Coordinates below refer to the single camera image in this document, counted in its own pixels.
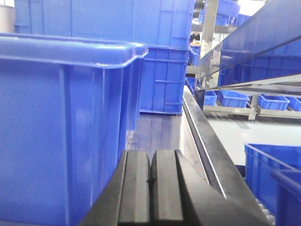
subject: floor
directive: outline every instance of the floor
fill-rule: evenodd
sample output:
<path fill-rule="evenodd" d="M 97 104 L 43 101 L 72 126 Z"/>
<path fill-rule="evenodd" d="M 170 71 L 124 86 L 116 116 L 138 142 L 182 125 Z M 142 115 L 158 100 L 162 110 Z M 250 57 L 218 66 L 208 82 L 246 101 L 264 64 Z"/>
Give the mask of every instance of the floor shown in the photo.
<path fill-rule="evenodd" d="M 205 113 L 234 164 L 245 165 L 245 143 L 301 145 L 301 120 Z"/>

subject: blue plastic crate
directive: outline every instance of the blue plastic crate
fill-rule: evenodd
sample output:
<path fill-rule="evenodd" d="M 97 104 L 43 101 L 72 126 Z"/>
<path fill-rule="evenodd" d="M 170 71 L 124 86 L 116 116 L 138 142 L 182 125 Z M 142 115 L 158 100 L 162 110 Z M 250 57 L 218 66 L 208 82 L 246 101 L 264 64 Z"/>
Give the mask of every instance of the blue plastic crate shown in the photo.
<path fill-rule="evenodd" d="M 293 110 L 301 112 L 301 98 L 286 97 L 290 103 L 288 104 Z"/>
<path fill-rule="evenodd" d="M 269 110 L 286 110 L 290 101 L 281 96 L 267 96 L 260 95 L 258 98 L 258 104 L 263 109 Z"/>
<path fill-rule="evenodd" d="M 240 5 L 237 1 L 219 0 L 217 7 L 217 14 L 237 17 L 240 10 Z"/>
<path fill-rule="evenodd" d="M 206 91 L 204 105 L 214 106 L 217 99 L 217 95 L 214 91 Z"/>
<path fill-rule="evenodd" d="M 246 144 L 246 182 L 253 194 L 275 215 L 277 183 L 272 170 L 301 170 L 301 146 Z"/>
<path fill-rule="evenodd" d="M 240 25 L 242 25 L 245 21 L 247 21 L 250 18 L 251 18 L 250 16 L 238 14 L 237 17 L 235 18 L 234 26 L 239 27 Z"/>
<path fill-rule="evenodd" d="M 192 48 L 193 52 L 200 54 L 200 52 L 201 52 L 200 46 L 190 46 L 190 47 Z"/>
<path fill-rule="evenodd" d="M 271 176 L 278 182 L 277 226 L 301 225 L 301 171 L 275 170 Z"/>
<path fill-rule="evenodd" d="M 141 112 L 180 114 L 189 49 L 149 46 L 143 64 Z"/>
<path fill-rule="evenodd" d="M 0 34 L 0 220 L 79 223 L 117 164 L 125 68 L 146 53 Z"/>
<path fill-rule="evenodd" d="M 189 51 L 189 62 L 193 66 L 198 66 L 198 60 L 199 60 L 199 53 L 194 52 L 193 49 L 190 49 Z"/>
<path fill-rule="evenodd" d="M 195 0 L 16 0 L 19 33 L 187 47 Z"/>
<path fill-rule="evenodd" d="M 237 93 L 230 90 L 220 91 L 220 101 L 225 107 L 242 107 L 245 108 L 249 97 L 244 94 Z"/>

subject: person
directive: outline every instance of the person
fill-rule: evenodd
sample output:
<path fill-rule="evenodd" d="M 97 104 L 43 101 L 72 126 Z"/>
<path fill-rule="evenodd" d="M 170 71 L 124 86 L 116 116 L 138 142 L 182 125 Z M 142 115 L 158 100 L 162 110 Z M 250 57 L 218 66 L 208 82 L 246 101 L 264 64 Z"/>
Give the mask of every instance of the person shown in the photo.
<path fill-rule="evenodd" d="M 190 42 L 193 42 L 193 41 L 200 41 L 200 35 L 199 33 L 197 32 L 194 32 L 191 36 L 190 36 Z"/>

